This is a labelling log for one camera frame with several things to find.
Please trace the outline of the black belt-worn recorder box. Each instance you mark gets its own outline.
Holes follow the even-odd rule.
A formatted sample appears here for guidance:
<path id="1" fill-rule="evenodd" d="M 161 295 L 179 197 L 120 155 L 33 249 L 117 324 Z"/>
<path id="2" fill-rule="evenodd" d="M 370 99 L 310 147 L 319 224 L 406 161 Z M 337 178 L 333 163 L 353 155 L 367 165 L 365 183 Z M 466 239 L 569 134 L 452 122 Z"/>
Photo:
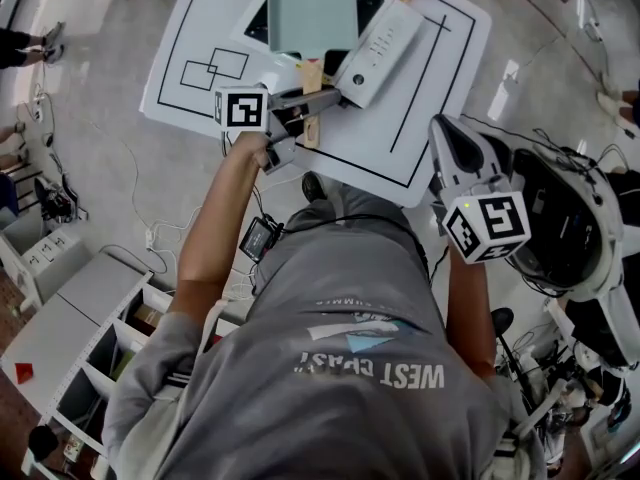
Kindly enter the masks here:
<path id="1" fill-rule="evenodd" d="M 239 250 L 253 263 L 258 264 L 266 253 L 278 242 L 284 229 L 270 215 L 254 217 L 240 241 Z"/>

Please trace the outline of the white device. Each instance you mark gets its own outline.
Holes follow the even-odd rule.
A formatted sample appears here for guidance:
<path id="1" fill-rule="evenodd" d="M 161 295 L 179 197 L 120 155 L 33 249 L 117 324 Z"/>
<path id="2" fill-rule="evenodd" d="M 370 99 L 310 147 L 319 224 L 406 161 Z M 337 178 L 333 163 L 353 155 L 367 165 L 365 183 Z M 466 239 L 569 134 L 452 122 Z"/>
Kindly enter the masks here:
<path id="1" fill-rule="evenodd" d="M 356 0 L 358 47 L 329 51 L 324 74 L 350 104 L 368 107 L 413 41 L 424 17 L 400 0 Z M 246 47 L 289 63 L 296 52 L 275 54 L 268 46 L 267 0 L 252 0 L 230 38 Z"/>

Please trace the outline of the white low cabinet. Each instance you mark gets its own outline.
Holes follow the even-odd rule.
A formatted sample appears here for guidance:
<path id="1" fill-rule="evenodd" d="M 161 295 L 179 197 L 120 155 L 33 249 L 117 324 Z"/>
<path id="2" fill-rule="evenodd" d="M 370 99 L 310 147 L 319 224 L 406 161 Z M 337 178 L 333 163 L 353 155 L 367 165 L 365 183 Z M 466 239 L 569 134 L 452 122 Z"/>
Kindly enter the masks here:
<path id="1" fill-rule="evenodd" d="M 7 233 L 0 233 L 0 262 L 24 296 L 19 311 L 39 310 L 89 260 L 81 237 L 62 226 L 19 252 Z"/>

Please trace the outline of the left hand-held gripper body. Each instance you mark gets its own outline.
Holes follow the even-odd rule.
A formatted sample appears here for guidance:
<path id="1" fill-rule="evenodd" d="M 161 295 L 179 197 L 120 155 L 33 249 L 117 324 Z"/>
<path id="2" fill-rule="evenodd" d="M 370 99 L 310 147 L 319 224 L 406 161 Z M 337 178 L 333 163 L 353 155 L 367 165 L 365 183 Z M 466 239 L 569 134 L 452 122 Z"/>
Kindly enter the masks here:
<path id="1" fill-rule="evenodd" d="M 262 86 L 221 87 L 214 92 L 214 121 L 220 128 L 224 153 L 229 153 L 241 132 L 267 135 L 271 174 L 292 163 L 296 153 L 296 137 L 301 133 L 303 117 L 278 117 L 269 109 L 272 95 Z"/>

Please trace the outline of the person's grey T-shirt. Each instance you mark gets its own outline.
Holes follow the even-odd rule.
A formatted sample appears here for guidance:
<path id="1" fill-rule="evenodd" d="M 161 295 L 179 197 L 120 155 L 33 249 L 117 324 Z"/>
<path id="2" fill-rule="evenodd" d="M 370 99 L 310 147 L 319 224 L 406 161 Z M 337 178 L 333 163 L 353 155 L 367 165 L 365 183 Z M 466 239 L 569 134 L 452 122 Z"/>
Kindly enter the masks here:
<path id="1" fill-rule="evenodd" d="M 424 271 L 342 226 L 261 264 L 247 321 L 209 349 L 170 311 L 108 402 L 118 480 L 480 480 L 525 419 L 508 379 L 448 344 Z"/>

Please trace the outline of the black floor device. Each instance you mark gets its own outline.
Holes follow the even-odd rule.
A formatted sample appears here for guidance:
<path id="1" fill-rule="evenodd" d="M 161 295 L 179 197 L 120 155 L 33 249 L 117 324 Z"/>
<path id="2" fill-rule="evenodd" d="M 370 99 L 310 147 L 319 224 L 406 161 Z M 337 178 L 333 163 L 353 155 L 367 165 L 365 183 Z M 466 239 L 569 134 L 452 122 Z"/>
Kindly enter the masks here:
<path id="1" fill-rule="evenodd" d="M 62 174 L 60 183 L 50 181 L 44 176 L 37 176 L 34 179 L 34 189 L 45 221 L 53 220 L 63 224 L 71 223 L 78 218 L 78 195 L 71 188 L 66 173 Z"/>

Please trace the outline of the person's right forearm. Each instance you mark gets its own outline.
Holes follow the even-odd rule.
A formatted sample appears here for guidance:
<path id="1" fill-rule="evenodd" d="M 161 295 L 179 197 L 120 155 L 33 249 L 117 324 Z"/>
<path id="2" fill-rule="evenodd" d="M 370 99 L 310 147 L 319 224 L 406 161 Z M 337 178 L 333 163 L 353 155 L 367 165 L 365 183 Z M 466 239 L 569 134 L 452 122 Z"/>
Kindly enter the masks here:
<path id="1" fill-rule="evenodd" d="M 456 249 L 450 252 L 446 335 L 476 376 L 486 380 L 495 375 L 496 335 L 486 269 L 466 264 Z"/>

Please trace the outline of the person's left forearm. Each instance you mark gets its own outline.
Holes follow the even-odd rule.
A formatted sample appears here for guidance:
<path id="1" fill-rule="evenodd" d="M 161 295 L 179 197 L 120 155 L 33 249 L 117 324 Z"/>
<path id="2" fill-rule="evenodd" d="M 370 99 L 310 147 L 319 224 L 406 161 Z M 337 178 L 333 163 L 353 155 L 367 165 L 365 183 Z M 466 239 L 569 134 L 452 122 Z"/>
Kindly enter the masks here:
<path id="1" fill-rule="evenodd" d="M 259 169 L 231 151 L 222 161 L 183 244 L 170 312 L 202 323 L 222 298 Z"/>

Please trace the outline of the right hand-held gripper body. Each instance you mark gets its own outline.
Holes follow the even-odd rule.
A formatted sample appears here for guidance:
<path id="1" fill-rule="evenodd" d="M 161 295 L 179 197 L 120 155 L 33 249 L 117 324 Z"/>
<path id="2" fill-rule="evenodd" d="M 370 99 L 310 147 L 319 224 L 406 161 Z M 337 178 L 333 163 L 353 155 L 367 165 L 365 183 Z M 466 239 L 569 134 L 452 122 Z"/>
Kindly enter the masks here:
<path id="1" fill-rule="evenodd" d="M 451 186 L 435 175 L 429 189 L 439 233 L 467 264 L 508 257 L 531 238 L 522 192 L 507 174 Z"/>

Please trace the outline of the person's left hand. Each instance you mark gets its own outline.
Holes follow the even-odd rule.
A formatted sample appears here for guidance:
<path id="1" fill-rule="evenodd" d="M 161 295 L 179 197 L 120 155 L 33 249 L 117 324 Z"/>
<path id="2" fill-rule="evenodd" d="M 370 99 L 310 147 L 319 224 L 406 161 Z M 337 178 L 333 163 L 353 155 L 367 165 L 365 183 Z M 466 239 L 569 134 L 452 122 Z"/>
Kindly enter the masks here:
<path id="1" fill-rule="evenodd" d="M 231 155 L 252 161 L 259 168 L 266 170 L 270 165 L 267 153 L 269 145 L 269 137 L 262 132 L 241 132 L 232 146 Z"/>

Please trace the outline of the person's black shoe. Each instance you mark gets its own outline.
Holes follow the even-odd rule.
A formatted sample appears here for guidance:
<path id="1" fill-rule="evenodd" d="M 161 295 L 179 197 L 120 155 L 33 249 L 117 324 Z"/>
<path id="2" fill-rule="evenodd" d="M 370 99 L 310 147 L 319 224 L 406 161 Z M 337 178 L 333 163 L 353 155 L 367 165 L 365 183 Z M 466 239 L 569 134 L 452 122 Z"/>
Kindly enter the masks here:
<path id="1" fill-rule="evenodd" d="M 321 178 L 314 172 L 309 171 L 302 176 L 301 189 L 308 203 L 328 199 Z"/>

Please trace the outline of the white table with black lines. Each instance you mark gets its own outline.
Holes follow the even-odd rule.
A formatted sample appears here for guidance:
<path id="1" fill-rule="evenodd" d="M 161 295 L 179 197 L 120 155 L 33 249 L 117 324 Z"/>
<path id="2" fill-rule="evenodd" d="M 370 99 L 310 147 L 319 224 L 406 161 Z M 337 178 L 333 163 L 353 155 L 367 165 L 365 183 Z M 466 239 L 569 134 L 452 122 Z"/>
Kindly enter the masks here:
<path id="1" fill-rule="evenodd" d="M 214 93 L 264 84 L 297 88 L 290 56 L 248 37 L 266 0 L 177 0 L 140 109 L 148 118 L 219 137 Z M 418 205 L 433 175 L 428 127 L 458 116 L 487 44 L 490 15 L 468 0 L 410 0 L 416 35 L 368 107 L 334 106 L 320 116 L 320 142 L 298 144 L 294 162 L 405 207 Z"/>

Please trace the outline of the person's grey trousers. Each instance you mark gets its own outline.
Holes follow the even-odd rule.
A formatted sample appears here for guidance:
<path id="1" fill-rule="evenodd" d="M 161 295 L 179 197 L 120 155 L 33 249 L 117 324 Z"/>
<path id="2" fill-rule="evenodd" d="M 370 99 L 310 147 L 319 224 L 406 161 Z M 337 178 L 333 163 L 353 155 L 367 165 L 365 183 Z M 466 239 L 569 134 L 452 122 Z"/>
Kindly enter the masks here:
<path id="1" fill-rule="evenodd" d="M 341 204 L 341 217 L 346 217 L 346 220 L 338 221 L 338 211 L 332 199 L 322 188 L 317 192 L 318 195 L 308 196 L 308 204 L 288 220 L 288 231 L 312 227 L 332 231 L 361 230 L 398 242 L 412 242 L 416 237 L 400 207 L 391 201 L 349 185 L 341 185 L 335 199 Z"/>

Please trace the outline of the black cap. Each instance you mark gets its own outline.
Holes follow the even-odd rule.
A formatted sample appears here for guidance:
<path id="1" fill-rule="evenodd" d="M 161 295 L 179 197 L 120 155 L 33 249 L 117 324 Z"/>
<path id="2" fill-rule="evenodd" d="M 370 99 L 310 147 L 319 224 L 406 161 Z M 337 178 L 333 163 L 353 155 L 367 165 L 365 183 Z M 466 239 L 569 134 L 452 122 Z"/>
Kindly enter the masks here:
<path id="1" fill-rule="evenodd" d="M 34 427 L 28 436 L 28 450 L 35 462 L 47 459 L 59 446 L 55 432 L 48 425 Z"/>

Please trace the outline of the white shelf unit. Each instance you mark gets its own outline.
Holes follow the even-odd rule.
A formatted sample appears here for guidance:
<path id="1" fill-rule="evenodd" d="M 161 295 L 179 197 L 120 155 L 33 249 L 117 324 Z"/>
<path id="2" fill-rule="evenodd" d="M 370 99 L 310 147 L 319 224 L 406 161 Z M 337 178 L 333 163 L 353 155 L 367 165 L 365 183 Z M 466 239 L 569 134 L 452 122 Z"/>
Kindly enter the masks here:
<path id="1" fill-rule="evenodd" d="M 151 335 L 127 320 L 146 276 L 100 254 L 57 291 L 12 342 L 5 360 L 34 366 L 27 398 L 105 459 L 119 480 L 154 480 L 184 424 L 224 297 L 200 323 L 169 311 Z"/>

